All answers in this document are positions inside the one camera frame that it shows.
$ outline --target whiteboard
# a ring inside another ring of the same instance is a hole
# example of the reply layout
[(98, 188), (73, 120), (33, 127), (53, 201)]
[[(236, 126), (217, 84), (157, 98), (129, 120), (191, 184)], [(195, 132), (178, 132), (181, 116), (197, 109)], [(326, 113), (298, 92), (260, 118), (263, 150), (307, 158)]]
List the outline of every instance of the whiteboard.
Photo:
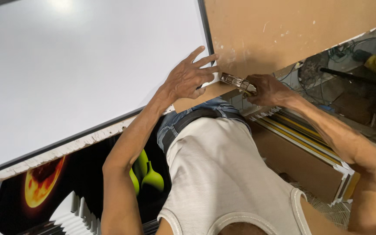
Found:
[(196, 0), (0, 6), (0, 165), (145, 106), (200, 45)]

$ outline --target planet image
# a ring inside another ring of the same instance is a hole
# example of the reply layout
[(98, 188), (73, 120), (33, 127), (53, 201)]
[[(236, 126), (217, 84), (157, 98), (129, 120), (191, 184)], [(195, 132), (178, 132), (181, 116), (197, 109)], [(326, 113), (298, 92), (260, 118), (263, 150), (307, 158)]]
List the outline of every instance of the planet image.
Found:
[(65, 157), (28, 170), (25, 176), (25, 202), (31, 208), (41, 205), (59, 178)]

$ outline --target white tank top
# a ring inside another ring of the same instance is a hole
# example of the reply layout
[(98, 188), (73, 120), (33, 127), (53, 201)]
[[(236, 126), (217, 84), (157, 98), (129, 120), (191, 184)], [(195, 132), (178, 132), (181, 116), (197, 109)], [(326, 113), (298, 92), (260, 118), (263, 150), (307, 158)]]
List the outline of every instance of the white tank top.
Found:
[(166, 158), (172, 189), (158, 220), (165, 218), (175, 235), (216, 235), (234, 222), (269, 235), (311, 234), (300, 204), (304, 194), (265, 165), (243, 123), (197, 119)]

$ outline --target blue jeans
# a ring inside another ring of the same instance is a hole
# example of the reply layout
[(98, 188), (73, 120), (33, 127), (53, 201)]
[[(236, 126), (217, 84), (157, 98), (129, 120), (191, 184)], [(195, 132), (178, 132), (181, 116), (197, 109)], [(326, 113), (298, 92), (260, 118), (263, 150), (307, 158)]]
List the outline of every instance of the blue jeans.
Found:
[[(233, 112), (233, 113), (237, 113), (237, 114), (240, 115), (239, 111), (235, 107), (233, 107), (233, 105), (229, 104), (226, 100), (222, 99), (221, 97), (216, 97), (214, 99), (206, 101), (202, 104), (199, 104), (195, 107), (192, 107), (192, 108), (187, 109), (187, 110), (180, 112), (180, 113), (176, 113), (175, 111), (172, 111), (164, 117), (162, 123), (160, 124), (158, 133), (157, 133), (158, 145), (162, 149), (162, 151), (163, 151), (162, 140), (163, 140), (163, 137), (165, 136), (165, 134), (168, 131), (172, 131), (172, 133), (176, 137), (178, 135), (178, 132), (175, 130), (173, 125), (175, 125), (179, 120), (181, 120), (183, 117), (185, 117), (190, 112), (198, 110), (198, 109), (218, 110), (222, 114), (223, 118), (227, 118), (227, 115), (226, 115), (227, 112)], [(252, 133), (249, 125), (244, 120), (239, 119), (239, 118), (231, 118), (231, 119), (244, 123), (247, 126), (247, 128), (249, 129), (249, 132)]]

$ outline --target hair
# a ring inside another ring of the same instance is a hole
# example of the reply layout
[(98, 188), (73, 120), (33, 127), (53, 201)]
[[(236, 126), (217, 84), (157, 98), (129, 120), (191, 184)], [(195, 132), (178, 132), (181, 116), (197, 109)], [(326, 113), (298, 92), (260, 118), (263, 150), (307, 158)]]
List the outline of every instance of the hair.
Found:
[(231, 223), (224, 227), (218, 235), (268, 235), (260, 227), (246, 222)]

